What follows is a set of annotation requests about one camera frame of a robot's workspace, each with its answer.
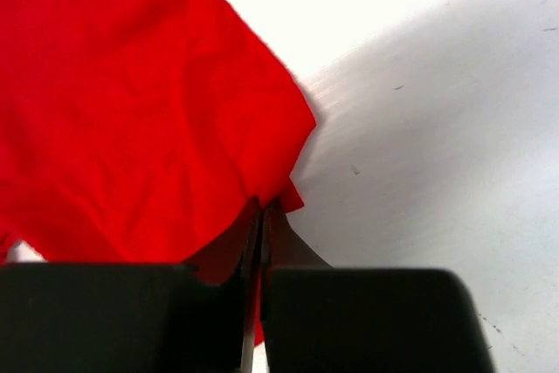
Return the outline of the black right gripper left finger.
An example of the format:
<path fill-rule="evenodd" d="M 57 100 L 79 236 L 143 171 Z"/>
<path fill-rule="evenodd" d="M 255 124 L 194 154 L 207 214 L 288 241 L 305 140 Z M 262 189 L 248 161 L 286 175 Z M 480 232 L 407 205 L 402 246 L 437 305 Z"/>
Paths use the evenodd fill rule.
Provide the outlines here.
<path fill-rule="evenodd" d="M 260 208 L 172 264 L 1 269 L 4 372 L 248 372 Z"/>

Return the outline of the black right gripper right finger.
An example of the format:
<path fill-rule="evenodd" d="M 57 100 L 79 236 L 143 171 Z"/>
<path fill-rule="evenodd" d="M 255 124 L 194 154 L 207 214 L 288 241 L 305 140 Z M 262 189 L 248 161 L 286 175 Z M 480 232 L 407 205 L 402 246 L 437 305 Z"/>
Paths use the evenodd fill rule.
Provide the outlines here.
<path fill-rule="evenodd" d="M 491 372 L 473 299 L 433 268 L 333 267 L 262 217 L 260 319 L 272 372 Z"/>

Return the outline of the red t shirt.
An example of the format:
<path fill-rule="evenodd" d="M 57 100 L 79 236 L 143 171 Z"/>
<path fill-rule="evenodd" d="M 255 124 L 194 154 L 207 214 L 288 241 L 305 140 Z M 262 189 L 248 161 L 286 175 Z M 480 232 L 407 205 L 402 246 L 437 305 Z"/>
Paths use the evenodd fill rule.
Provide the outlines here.
<path fill-rule="evenodd" d="M 176 263 L 302 200 L 315 119 L 227 0 L 1 0 L 1 252 Z"/>

